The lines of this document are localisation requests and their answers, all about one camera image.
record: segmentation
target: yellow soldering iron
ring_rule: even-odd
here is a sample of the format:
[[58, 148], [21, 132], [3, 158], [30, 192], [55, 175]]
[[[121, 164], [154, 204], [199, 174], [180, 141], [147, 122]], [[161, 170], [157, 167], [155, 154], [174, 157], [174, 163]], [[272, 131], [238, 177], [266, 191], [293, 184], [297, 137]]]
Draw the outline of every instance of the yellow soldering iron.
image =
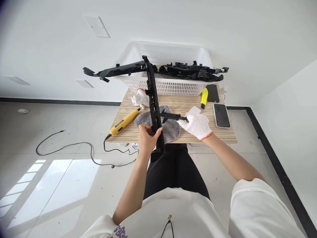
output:
[[126, 115], [124, 119], [118, 122], [111, 130], [109, 131], [109, 135], [107, 135], [107, 140], [110, 136], [119, 134], [138, 114], [141, 108], [134, 110], [130, 114]]

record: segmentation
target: white glove with orange cuff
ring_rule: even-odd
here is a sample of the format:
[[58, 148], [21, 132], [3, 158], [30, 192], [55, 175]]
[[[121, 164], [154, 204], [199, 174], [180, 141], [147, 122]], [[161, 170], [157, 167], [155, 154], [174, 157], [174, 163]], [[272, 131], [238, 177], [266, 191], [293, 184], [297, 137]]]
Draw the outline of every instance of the white glove with orange cuff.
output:
[[178, 124], [185, 131], [196, 136], [198, 140], [203, 140], [210, 136], [213, 131], [209, 127], [209, 119], [204, 114], [191, 114], [187, 116], [189, 122], [178, 120]]
[[140, 106], [141, 108], [150, 106], [150, 98], [145, 94], [144, 89], [138, 89], [136, 95], [131, 97], [131, 100], [134, 106]]

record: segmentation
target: white t-shirt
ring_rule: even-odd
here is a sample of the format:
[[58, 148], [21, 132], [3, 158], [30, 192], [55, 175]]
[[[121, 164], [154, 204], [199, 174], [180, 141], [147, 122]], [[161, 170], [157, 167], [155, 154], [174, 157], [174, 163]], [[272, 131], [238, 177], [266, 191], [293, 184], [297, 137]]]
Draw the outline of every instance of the white t-shirt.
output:
[[[180, 188], [166, 188], [145, 199], [142, 208], [119, 226], [110, 216], [101, 216], [82, 238], [160, 238], [170, 214], [175, 238], [304, 238], [285, 204], [260, 179], [240, 180], [233, 188], [230, 206], [228, 233], [209, 199]], [[163, 237], [172, 237], [170, 224]]]

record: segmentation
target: floor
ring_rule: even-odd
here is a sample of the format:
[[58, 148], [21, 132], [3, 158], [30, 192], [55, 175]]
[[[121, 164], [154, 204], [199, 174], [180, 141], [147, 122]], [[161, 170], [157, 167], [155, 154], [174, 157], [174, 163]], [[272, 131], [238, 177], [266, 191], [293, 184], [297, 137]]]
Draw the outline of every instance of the floor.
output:
[[[20, 114], [18, 109], [29, 110]], [[105, 152], [102, 142], [118, 107], [0, 103], [0, 224], [6, 237], [79, 237], [101, 215], [112, 215], [123, 193], [133, 163], [112, 169], [90, 159], [90, 147], [80, 144], [38, 156], [44, 142], [48, 153], [64, 145], [90, 142], [101, 163], [123, 164], [134, 155]], [[303, 228], [245, 111], [230, 110], [238, 144], [230, 146], [267, 180]], [[123, 146], [106, 143], [106, 149]], [[208, 188], [220, 221], [228, 229], [230, 198], [235, 180], [209, 148], [189, 153]]]

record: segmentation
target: sleeve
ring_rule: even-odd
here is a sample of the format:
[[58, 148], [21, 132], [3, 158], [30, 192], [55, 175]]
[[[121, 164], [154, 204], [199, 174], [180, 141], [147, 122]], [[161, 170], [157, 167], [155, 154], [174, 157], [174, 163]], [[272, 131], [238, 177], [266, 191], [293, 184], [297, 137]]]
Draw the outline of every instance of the sleeve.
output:
[[116, 229], [117, 225], [109, 215], [99, 217], [81, 238], [108, 237]]
[[305, 238], [274, 190], [264, 181], [240, 180], [231, 197], [232, 238]]

